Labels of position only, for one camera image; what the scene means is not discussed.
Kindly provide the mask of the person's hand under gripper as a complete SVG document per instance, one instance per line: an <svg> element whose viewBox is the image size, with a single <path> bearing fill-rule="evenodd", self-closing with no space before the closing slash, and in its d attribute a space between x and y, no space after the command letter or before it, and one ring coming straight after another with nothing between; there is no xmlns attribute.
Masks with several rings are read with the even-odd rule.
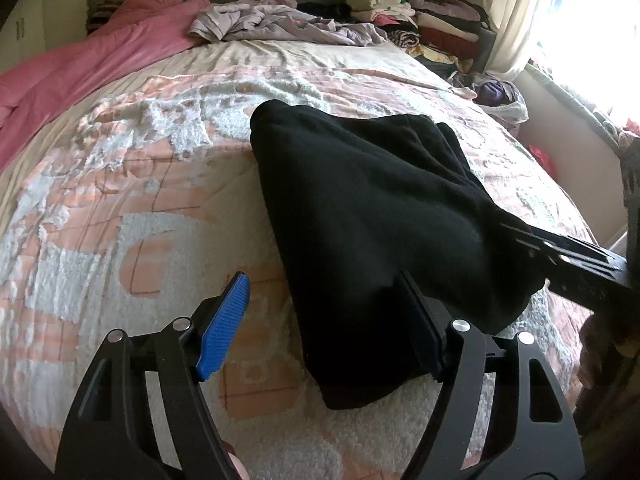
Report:
<svg viewBox="0 0 640 480"><path fill-rule="evenodd" d="M224 446L224 450L227 452L231 463L233 464L235 471L238 473L239 477L242 480L250 480L250 475L248 474L245 466L239 460L239 457L236 456L234 447L226 441L222 442L222 445Z"/></svg>

